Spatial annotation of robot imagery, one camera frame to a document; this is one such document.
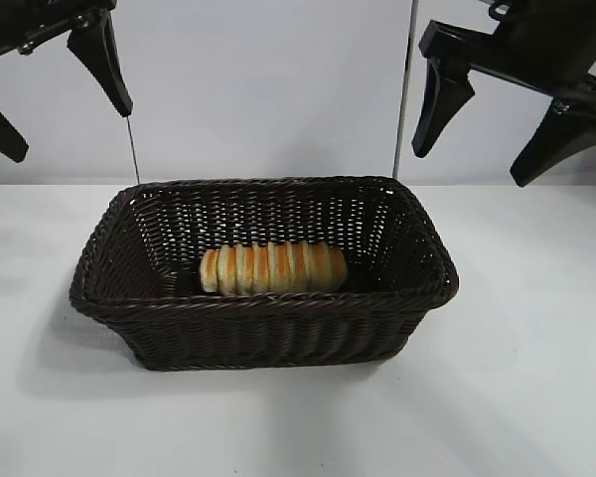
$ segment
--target white tabletop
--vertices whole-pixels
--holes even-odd
[[[596,188],[414,188],[458,296],[379,366],[142,370],[73,312],[114,186],[0,186],[1,476],[596,476]]]

